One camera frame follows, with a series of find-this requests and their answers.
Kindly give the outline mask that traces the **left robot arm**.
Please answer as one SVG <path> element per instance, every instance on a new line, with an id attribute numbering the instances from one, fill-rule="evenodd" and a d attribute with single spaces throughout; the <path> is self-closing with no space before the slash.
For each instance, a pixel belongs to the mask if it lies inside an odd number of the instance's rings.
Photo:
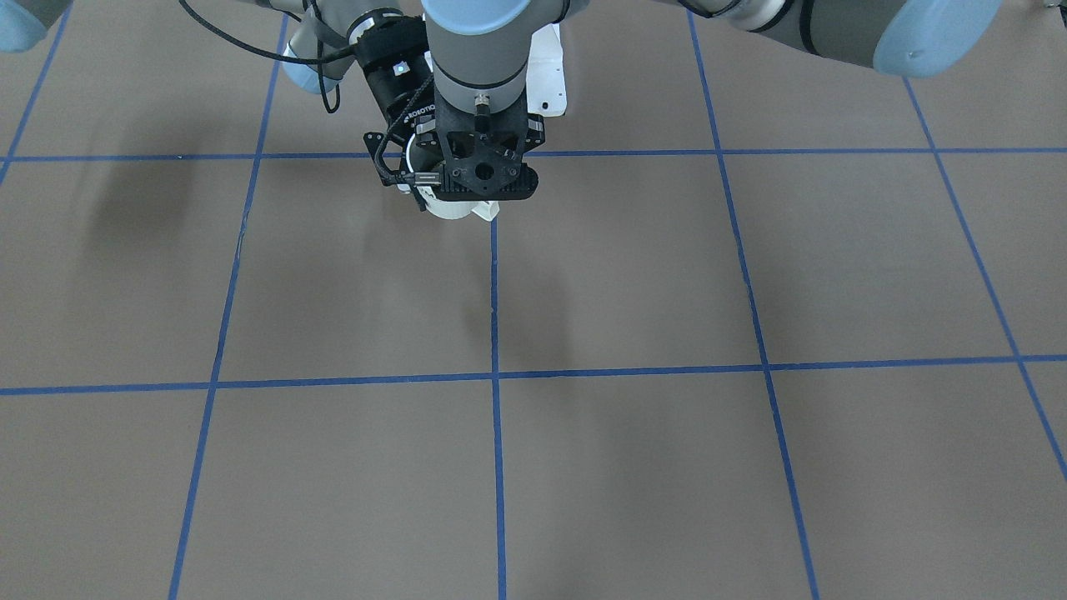
<path id="1" fill-rule="evenodd" d="M 525 105 L 534 34 L 553 23 L 579 22 L 633 1 L 424 1 L 437 105 L 492 113 Z M 652 1 L 639 10 L 651 26 L 635 46 L 670 53 L 660 42 L 666 12 L 720 22 L 810 56 L 883 75 L 930 78 L 946 72 L 984 36 L 999 1 Z"/>

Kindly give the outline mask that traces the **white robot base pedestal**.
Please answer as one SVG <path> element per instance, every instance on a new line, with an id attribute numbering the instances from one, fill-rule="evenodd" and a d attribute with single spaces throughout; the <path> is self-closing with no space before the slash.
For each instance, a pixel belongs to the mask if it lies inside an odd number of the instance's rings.
<path id="1" fill-rule="evenodd" d="M 542 119 L 566 114 L 568 94 L 560 23 L 546 23 L 531 37 L 526 75 L 528 112 Z"/>

